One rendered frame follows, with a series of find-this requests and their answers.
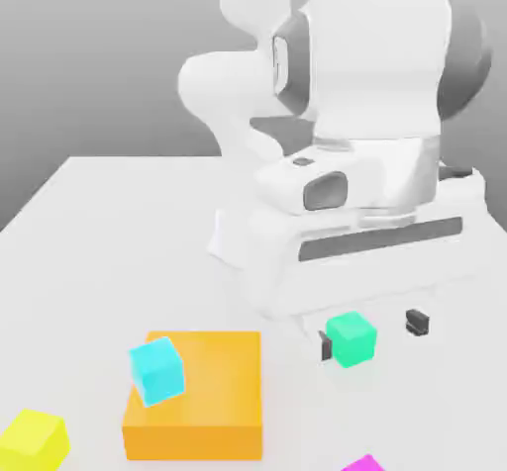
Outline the large orange box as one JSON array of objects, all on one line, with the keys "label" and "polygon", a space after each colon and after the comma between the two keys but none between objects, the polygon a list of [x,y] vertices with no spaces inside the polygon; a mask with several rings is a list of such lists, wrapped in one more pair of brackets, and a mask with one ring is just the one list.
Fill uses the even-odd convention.
[{"label": "large orange box", "polygon": [[146,408],[134,385],[122,422],[130,460],[259,460],[261,337],[251,330],[152,331],[180,354],[185,392]]}]

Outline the small magenta cube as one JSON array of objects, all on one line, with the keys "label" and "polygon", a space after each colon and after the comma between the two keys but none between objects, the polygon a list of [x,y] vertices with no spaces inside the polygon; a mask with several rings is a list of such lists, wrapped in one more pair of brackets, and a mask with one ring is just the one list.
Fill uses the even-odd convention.
[{"label": "small magenta cube", "polygon": [[342,468],[341,471],[385,471],[385,469],[371,454],[366,454]]}]

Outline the small yellow cube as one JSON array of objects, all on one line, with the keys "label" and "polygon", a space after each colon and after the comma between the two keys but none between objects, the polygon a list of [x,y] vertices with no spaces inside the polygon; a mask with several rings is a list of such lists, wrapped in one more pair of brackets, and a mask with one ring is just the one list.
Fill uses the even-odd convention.
[{"label": "small yellow cube", "polygon": [[0,471],[56,471],[69,450],[62,417],[23,409],[0,434]]}]

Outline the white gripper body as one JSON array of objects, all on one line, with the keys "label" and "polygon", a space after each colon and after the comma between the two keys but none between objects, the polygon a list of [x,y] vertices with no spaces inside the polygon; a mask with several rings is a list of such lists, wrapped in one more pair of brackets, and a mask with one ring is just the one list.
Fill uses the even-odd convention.
[{"label": "white gripper body", "polygon": [[318,218],[264,208],[250,221],[247,300],[269,318],[402,293],[475,271],[490,216],[476,169],[443,168],[436,200],[414,223],[358,230],[339,212]]}]

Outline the small cyan cube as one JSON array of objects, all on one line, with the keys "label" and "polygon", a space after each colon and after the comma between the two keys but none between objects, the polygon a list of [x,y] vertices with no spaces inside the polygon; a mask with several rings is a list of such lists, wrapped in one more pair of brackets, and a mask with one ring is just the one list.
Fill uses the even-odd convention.
[{"label": "small cyan cube", "polygon": [[134,385],[146,408],[185,392],[183,360],[169,337],[129,350]]}]

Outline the small green cube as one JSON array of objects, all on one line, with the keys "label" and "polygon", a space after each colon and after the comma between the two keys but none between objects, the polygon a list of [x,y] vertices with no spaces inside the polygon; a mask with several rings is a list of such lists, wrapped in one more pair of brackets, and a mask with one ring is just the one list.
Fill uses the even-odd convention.
[{"label": "small green cube", "polygon": [[377,329],[360,313],[351,311],[328,319],[325,331],[332,342],[332,356],[342,367],[373,358]]}]

